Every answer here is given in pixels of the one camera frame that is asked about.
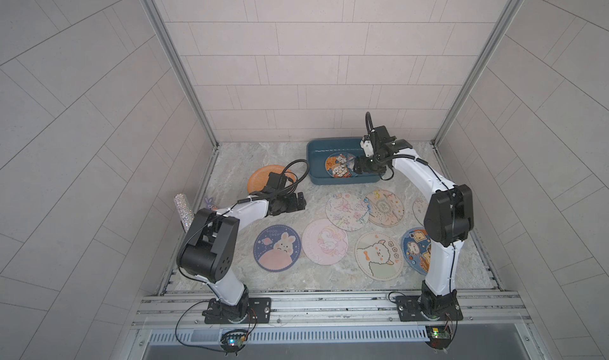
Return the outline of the blue bears picnic coaster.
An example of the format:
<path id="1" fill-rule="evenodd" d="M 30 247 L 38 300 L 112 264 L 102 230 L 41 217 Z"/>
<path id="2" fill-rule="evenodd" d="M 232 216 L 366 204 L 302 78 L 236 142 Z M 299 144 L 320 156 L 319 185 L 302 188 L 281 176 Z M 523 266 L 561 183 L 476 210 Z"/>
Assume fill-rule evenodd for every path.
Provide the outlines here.
<path id="1" fill-rule="evenodd" d="M 326 158 L 324 167 L 328 174 L 334 179 L 352 178 L 355 172 L 355 160 L 357 157 L 347 152 L 336 152 Z"/>

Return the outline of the pink unicorn coaster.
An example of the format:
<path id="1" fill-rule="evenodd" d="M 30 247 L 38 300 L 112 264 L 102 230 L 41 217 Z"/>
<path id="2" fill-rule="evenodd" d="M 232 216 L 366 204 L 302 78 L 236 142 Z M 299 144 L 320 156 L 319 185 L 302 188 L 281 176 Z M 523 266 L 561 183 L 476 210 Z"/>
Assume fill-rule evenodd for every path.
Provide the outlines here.
<path id="1" fill-rule="evenodd" d="M 310 223 L 302 235 L 302 249 L 315 264 L 331 266 L 341 261 L 348 252 L 347 233 L 328 219 Z"/>

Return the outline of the white butterfly floral coaster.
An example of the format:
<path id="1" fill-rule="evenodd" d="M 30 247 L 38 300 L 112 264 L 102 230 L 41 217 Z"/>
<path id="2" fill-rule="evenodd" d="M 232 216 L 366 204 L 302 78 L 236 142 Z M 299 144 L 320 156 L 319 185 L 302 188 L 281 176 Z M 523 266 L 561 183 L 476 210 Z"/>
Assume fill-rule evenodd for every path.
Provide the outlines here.
<path id="1" fill-rule="evenodd" d="M 370 217 L 366 199 L 353 193 L 331 195 L 326 202 L 325 213 L 333 225 L 346 232 L 354 232 L 364 228 Z"/>

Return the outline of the teal plastic storage box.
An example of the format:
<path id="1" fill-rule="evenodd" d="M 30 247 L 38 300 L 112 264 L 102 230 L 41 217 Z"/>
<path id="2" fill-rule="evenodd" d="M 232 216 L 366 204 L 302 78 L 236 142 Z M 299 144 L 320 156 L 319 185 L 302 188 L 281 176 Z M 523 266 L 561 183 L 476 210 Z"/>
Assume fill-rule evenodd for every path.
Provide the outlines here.
<path id="1" fill-rule="evenodd" d="M 341 137 L 315 139 L 307 144 L 307 160 L 309 162 L 309 177 L 313 184 L 319 186 L 337 186 L 375 183 L 381 180 L 378 174 L 357 174 L 346 179 L 334 179 L 325 170 L 326 158 L 336 152 L 347 152 L 356 157 L 363 155 L 360 147 L 360 138 Z"/>

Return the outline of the pink tulip flower coaster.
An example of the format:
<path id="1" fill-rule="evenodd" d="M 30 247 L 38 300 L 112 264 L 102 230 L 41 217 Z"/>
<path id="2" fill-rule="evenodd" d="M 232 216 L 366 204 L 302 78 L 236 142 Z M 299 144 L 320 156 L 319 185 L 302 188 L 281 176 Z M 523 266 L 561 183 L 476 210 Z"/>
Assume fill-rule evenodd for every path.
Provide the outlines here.
<path id="1" fill-rule="evenodd" d="M 404 217 L 404 204 L 388 190 L 374 190 L 364 199 L 369 209 L 369 221 L 381 227 L 398 225 Z"/>

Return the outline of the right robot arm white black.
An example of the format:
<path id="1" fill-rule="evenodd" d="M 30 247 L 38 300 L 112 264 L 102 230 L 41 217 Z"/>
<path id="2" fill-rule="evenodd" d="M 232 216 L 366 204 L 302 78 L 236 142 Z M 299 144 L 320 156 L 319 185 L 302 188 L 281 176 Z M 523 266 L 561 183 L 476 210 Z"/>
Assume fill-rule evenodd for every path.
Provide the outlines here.
<path id="1" fill-rule="evenodd" d="M 408 141 L 391 136 L 384 126 L 373 127 L 370 119 L 360 146 L 364 155 L 355 160 L 357 174 L 399 171 L 428 202 L 423 226 L 431 239 L 431 261 L 421 287 L 420 311 L 428 320 L 462 320 L 455 275 L 463 244 L 474 228 L 471 188 L 444 178 Z"/>

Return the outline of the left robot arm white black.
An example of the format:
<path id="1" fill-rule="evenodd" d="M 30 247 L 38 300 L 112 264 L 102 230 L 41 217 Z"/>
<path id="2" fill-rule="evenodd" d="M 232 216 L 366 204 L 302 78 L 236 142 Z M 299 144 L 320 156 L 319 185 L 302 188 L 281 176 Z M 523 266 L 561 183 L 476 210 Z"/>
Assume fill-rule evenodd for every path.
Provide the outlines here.
<path id="1" fill-rule="evenodd" d="M 251 195 L 226 209 L 193 212 L 185 194 L 174 197 L 186 236 L 176 256 L 182 276 L 202 282 L 216 296 L 206 323 L 241 323 L 250 313 L 249 292 L 232 271 L 239 230 L 257 220 L 306 208 L 301 192 L 290 195 Z"/>

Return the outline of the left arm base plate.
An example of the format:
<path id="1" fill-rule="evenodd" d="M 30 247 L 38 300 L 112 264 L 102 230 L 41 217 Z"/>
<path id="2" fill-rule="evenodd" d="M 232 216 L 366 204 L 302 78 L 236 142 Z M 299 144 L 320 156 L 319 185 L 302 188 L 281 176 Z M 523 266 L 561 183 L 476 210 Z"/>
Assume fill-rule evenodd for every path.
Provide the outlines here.
<path id="1" fill-rule="evenodd" d="M 201 315 L 206 324 L 268 324 L 271 302 L 270 298 L 247 298 L 231 306 L 212 299 Z"/>

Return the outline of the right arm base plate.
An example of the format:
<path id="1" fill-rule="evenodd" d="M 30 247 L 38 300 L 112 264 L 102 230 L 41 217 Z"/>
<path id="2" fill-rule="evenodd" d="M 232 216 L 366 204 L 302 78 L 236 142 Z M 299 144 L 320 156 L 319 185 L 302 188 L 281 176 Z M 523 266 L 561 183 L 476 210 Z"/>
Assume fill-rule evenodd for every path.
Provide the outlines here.
<path id="1" fill-rule="evenodd" d="M 402 322 L 461 321 L 464 319 L 456 293 L 440 297 L 431 294 L 419 297 L 398 296 L 393 299 L 393 302 Z"/>

